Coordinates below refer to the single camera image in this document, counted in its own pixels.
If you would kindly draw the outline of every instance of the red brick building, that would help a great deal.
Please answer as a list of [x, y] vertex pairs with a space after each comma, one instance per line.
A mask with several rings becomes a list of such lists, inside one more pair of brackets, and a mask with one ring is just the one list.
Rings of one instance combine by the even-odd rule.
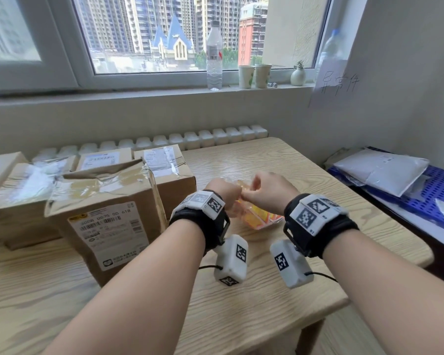
[[240, 10], [239, 65], [250, 65], [254, 56], [263, 56], [267, 2], [254, 2]]

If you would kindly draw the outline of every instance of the orange snack package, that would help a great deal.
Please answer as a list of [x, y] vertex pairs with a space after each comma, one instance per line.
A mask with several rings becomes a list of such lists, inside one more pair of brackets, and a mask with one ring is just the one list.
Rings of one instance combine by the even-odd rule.
[[[242, 188], [250, 188], [241, 180], [238, 180], [235, 183], [240, 185]], [[240, 218], [246, 225], [256, 230], [278, 223], [283, 219], [281, 215], [264, 211], [263, 209], [258, 208], [256, 205], [243, 201], [242, 199], [238, 199], [235, 202], [234, 207], [227, 212], [227, 214], [231, 218]]]

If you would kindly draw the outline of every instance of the wood grain surface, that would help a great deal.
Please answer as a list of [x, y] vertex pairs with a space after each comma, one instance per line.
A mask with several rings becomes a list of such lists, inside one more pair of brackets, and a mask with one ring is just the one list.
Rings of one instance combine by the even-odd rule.
[[[249, 180], [257, 170], [277, 172], [300, 191], [322, 193], [347, 207], [364, 233], [409, 261], [426, 266], [433, 260], [421, 239], [279, 139], [183, 155], [198, 189], [213, 177]], [[234, 220], [228, 234], [235, 233], [249, 242], [247, 280], [228, 288], [214, 280], [211, 269], [199, 271], [177, 354], [249, 351], [348, 304], [339, 285], [323, 277], [286, 288], [269, 253], [271, 243], [284, 237], [282, 224], [253, 231]], [[214, 264], [215, 258], [209, 252], [201, 264]], [[308, 262], [314, 271], [330, 274], [322, 260]], [[63, 239], [12, 252], [0, 246], [0, 354], [41, 352], [98, 291], [80, 256]]]

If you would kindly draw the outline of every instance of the forearm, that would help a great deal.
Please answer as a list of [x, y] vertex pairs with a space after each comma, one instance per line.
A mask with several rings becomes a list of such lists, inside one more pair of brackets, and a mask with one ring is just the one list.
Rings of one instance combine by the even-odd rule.
[[172, 354], [204, 247], [195, 223], [173, 223], [85, 306], [45, 354]]
[[323, 258], [391, 355], [444, 355], [444, 282], [359, 231], [347, 231]]

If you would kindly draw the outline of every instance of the church-like building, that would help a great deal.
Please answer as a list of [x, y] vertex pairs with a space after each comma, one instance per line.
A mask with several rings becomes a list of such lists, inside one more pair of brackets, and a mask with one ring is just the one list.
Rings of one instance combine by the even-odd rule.
[[151, 50], [154, 58], [159, 57], [168, 68], [178, 67], [180, 71], [184, 68], [189, 69], [190, 65], [194, 64], [194, 47], [184, 35], [177, 17], [172, 18], [167, 36], [161, 26], [158, 26]]

